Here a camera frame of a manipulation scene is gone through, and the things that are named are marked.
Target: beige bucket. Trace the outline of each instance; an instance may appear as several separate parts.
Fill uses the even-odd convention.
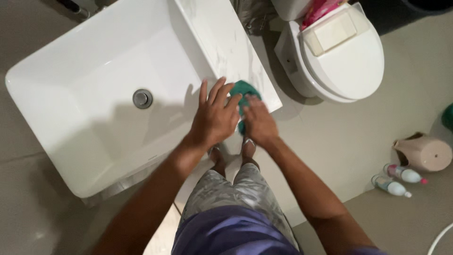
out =
[[[443,170],[453,158],[452,149],[447,143],[419,132],[407,139],[396,140],[393,148],[407,158],[409,166],[422,171]]]

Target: person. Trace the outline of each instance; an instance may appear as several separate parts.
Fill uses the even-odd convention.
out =
[[[381,255],[334,193],[280,138],[276,123],[257,97],[244,107],[246,138],[234,182],[225,179],[225,161],[216,144],[231,136],[239,121],[242,95],[227,95],[234,84],[217,81],[207,96],[200,89],[192,127],[168,158],[113,219],[94,255],[139,255],[170,209],[180,187],[206,151],[215,166],[189,196],[176,232],[173,255],[300,254],[271,189],[252,159],[261,146],[282,171],[297,203],[328,255]]]

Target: plastic bottle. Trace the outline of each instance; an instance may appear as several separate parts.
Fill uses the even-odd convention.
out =
[[[371,178],[371,183],[379,187],[386,192],[395,195],[395,196],[405,196],[405,197],[411,197],[412,193],[406,190],[403,185],[401,185],[398,182],[393,181],[389,177],[385,176],[380,176],[380,175],[375,175],[373,178]]]
[[[390,177],[396,177],[400,180],[410,183],[426,184],[428,180],[420,176],[416,171],[412,169],[406,169],[404,167],[397,166],[395,164],[386,164],[384,166],[384,173]]]

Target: white hose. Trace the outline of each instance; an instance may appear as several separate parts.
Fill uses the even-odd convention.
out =
[[[436,248],[436,245],[437,243],[439,243],[439,240],[442,238],[442,236],[445,235],[445,233],[447,233],[447,231],[449,229],[451,229],[453,227],[453,223],[448,225],[446,228],[444,228],[444,230],[442,230],[442,232],[440,232],[440,234],[436,237],[436,239],[434,240],[433,244],[431,244],[431,247],[429,248],[428,250],[428,255],[432,255],[434,249]]]

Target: pink package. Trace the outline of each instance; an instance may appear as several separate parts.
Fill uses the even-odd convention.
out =
[[[347,3],[348,0],[313,0],[313,5],[305,15],[304,21],[300,26],[300,31],[306,29],[327,13],[335,10],[340,5]]]

